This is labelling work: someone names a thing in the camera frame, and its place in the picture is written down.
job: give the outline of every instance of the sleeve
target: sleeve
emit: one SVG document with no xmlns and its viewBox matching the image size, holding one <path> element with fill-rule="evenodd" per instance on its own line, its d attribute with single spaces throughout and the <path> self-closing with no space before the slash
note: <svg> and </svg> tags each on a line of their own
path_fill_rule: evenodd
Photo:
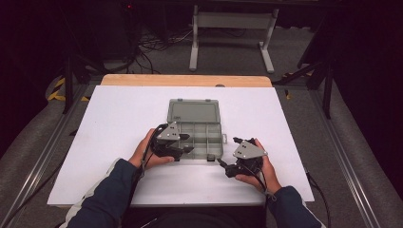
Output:
<svg viewBox="0 0 403 228">
<path fill-rule="evenodd" d="M 123 159 L 112 163 L 106 176 L 69 209 L 66 222 L 60 228 L 118 227 L 130 199 L 136 169 L 136 166 Z"/>
<path fill-rule="evenodd" d="M 268 200 L 268 207 L 276 219 L 278 228 L 325 227 L 305 206 L 299 192 L 292 186 L 280 188 Z"/>
</svg>

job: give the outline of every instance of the hand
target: hand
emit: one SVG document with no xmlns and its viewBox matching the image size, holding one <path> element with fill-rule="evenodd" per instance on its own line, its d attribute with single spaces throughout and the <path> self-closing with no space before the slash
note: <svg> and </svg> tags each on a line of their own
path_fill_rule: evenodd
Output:
<svg viewBox="0 0 403 228">
<path fill-rule="evenodd" d="M 255 144 L 257 147 L 264 150 L 263 146 L 260 144 L 258 139 L 255 139 Z M 273 167 L 273 164 L 270 163 L 269 157 L 263 156 L 262 158 L 263 158 L 263 166 L 261 168 L 261 172 L 264 175 L 267 191 L 269 191 L 271 194 L 275 194 L 281 188 L 281 185 L 279 184 L 276 176 L 275 167 Z M 261 188 L 259 181 L 256 180 L 256 178 L 253 176 L 238 174 L 235 177 L 235 179 L 237 179 L 238 181 L 252 184 L 258 191 L 263 192 L 263 189 Z"/>
<path fill-rule="evenodd" d="M 154 132 L 154 129 L 151 128 L 148 131 L 145 138 L 140 141 L 139 145 L 137 145 L 136 150 L 134 151 L 131 158 L 128 160 L 130 163 L 132 163 L 137 168 L 140 168 L 142 166 L 143 153 L 145 151 L 145 148 L 147 147 L 148 141 L 150 140 L 153 132 Z M 159 164 L 173 162 L 174 158 L 155 156 L 154 153 L 151 151 L 151 149 L 148 149 L 147 157 L 145 158 L 145 162 L 147 162 L 147 161 L 148 161 L 148 163 L 147 163 L 145 169 L 150 169 Z"/>
</svg>

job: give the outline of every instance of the white tabletop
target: white tabletop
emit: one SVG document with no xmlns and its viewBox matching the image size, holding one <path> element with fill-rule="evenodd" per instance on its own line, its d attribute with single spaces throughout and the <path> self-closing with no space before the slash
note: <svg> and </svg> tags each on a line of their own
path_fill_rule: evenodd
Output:
<svg viewBox="0 0 403 228">
<path fill-rule="evenodd" d="M 98 85 L 48 204 L 69 206 L 106 173 L 128 159 L 149 128 L 166 123 L 170 99 L 218 100 L 222 133 L 228 136 L 222 159 L 233 163 L 233 137 L 258 138 L 275 166 L 279 182 L 293 185 L 305 201 L 312 190 L 293 137 L 272 87 L 186 87 Z M 228 179 L 217 162 L 181 160 L 145 172 L 132 205 L 258 205 L 252 186 Z"/>
</svg>

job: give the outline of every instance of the dark background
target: dark background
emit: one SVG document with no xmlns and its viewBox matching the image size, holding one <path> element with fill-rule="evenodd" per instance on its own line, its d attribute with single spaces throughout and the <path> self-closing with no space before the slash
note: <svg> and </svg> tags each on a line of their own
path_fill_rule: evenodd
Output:
<svg viewBox="0 0 403 228">
<path fill-rule="evenodd" d="M 397 7 L 354 1 L 342 14 L 326 17 L 309 51 L 311 59 L 334 51 L 335 81 L 374 155 L 403 198 L 403 17 Z M 141 15 L 164 11 L 144 22 L 164 38 L 191 22 L 189 7 L 138 8 L 128 24 L 112 1 L 4 1 L 0 8 L 0 157 L 46 105 L 45 91 L 70 53 L 102 65 L 135 53 Z M 281 10 L 278 25 L 317 29 L 322 13 Z"/>
</svg>

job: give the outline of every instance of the white stand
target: white stand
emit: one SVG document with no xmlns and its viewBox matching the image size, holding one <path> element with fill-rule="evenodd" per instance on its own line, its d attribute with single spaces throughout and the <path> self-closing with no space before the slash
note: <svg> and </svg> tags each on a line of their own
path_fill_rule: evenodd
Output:
<svg viewBox="0 0 403 228">
<path fill-rule="evenodd" d="M 272 13 L 227 13 L 199 12 L 198 6 L 193 11 L 193 44 L 190 54 L 189 69 L 196 71 L 198 65 L 198 28 L 229 28 L 229 29 L 266 29 L 264 42 L 259 42 L 259 48 L 268 73 L 274 73 L 272 61 L 267 47 L 276 25 L 278 9 Z"/>
</svg>

